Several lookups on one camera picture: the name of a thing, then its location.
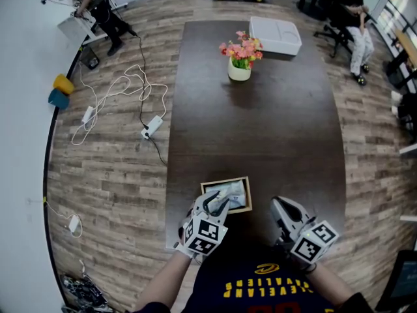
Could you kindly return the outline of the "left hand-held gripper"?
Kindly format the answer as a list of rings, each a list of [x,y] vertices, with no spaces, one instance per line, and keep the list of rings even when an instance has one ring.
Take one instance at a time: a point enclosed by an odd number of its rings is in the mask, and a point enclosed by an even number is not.
[[[224,226],[229,199],[216,200],[219,190],[212,190],[195,200],[192,219],[184,226],[184,246],[197,256],[209,256],[221,244],[228,229]]]

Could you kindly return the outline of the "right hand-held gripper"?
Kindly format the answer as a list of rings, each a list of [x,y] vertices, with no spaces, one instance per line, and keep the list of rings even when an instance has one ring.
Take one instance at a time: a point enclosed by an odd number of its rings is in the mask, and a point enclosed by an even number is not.
[[[276,244],[305,263],[319,261],[339,239],[339,233],[325,220],[306,224],[310,219],[308,212],[294,200],[275,196],[271,199],[270,211],[282,231],[292,229],[283,233]]]

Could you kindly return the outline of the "person's left hand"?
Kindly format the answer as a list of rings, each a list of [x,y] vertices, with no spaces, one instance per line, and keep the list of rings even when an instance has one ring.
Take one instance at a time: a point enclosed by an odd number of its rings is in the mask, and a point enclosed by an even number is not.
[[[174,245],[175,250],[178,250],[179,252],[188,256],[191,260],[195,259],[197,257],[197,254],[195,252],[192,252],[190,249],[186,248],[183,244],[184,244],[184,226],[188,225],[188,223],[191,221],[192,213],[193,213],[193,210],[192,208],[190,208],[186,214],[186,217],[180,221],[179,228],[178,228],[179,241],[177,241]]]

